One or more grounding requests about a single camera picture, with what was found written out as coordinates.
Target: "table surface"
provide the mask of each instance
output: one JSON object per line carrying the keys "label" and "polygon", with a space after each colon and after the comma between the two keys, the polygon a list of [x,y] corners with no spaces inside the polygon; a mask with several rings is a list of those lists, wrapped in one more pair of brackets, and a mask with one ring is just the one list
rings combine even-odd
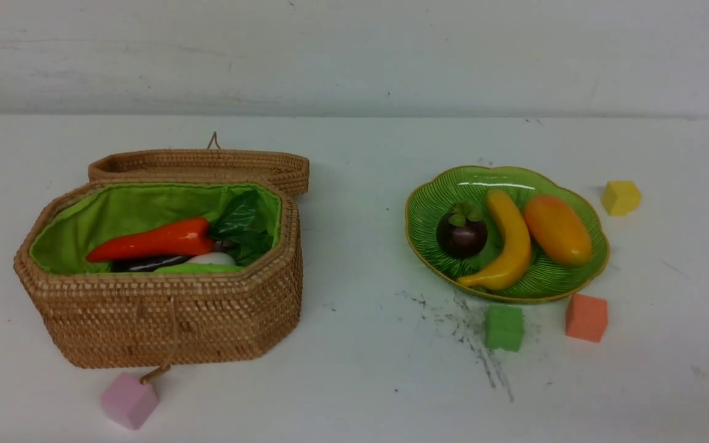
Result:
{"label": "table surface", "polygon": [[[175,367],[126,431],[98,400],[120,370],[64,360],[12,256],[93,160],[213,131],[311,160],[302,319],[261,359]],[[488,303],[413,255],[406,197],[475,163],[535,169],[599,211],[611,261],[585,293],[610,303],[600,344],[565,336],[563,301],[523,308],[519,353],[487,353]],[[635,180],[641,208],[608,218],[607,180]],[[709,121],[0,116],[0,442],[445,440],[709,441]]]}

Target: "purple eggplant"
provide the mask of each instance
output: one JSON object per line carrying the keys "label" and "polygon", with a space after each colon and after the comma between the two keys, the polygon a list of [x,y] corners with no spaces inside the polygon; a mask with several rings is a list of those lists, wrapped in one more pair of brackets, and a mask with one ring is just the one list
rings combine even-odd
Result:
{"label": "purple eggplant", "polygon": [[181,265],[193,258],[192,255],[157,255],[147,258],[118,260],[111,263],[111,272],[152,272],[155,269]]}

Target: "leaf-shaped plate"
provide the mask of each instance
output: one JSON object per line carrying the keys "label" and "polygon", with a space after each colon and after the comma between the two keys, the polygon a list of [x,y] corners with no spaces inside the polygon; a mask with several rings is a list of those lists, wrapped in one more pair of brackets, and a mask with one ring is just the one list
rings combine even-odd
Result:
{"label": "leaf-shaped plate", "polygon": [[[593,259],[579,268],[557,265],[537,244],[532,244],[532,264],[527,274],[503,291],[468,289],[455,280],[478,272],[500,255],[503,244],[500,231],[486,209],[485,194],[490,188],[506,191],[522,211],[536,194],[553,194],[568,202],[582,218],[593,239]],[[470,201],[483,210],[489,238],[479,255],[467,259],[452,258],[436,242],[436,225],[452,204]],[[609,261],[609,241],[603,234],[600,219],[593,207],[579,194],[560,188],[546,177],[529,169],[513,166],[487,168],[459,166],[439,174],[434,180],[415,189],[406,200],[406,239],[425,266],[461,291],[479,297],[509,303],[546,303],[560,300],[583,289],[603,272]]]}

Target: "yellow banana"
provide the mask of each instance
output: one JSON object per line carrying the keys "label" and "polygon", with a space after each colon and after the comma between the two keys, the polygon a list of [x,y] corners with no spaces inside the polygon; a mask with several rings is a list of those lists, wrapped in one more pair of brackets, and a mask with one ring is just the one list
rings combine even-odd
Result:
{"label": "yellow banana", "polygon": [[476,274],[460,277],[457,281],[467,288],[482,286],[501,291],[524,277],[529,269],[532,246],[524,217],[507,193],[501,189],[490,190],[486,194],[486,207],[502,235],[503,252]]}

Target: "green fabric lining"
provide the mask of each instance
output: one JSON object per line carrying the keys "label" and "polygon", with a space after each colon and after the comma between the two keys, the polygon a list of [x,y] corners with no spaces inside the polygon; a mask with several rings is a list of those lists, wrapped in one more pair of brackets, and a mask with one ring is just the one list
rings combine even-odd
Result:
{"label": "green fabric lining", "polygon": [[152,271],[153,274],[202,274],[214,272],[237,272],[245,269],[242,266],[232,265],[210,265],[204,263],[182,263],[174,266],[166,266]]}
{"label": "green fabric lining", "polygon": [[[257,190],[261,197],[252,226],[259,231],[267,230],[273,236],[275,247],[281,230],[281,199],[259,185],[127,183],[106,186],[57,214],[37,235],[29,255],[49,274],[107,273],[109,263],[88,263],[86,260],[87,254],[99,244],[185,218],[204,217],[214,222],[235,196],[251,189]],[[242,269],[240,266],[212,266],[182,264],[168,268],[179,269],[178,272],[191,272],[189,269],[234,272]]]}

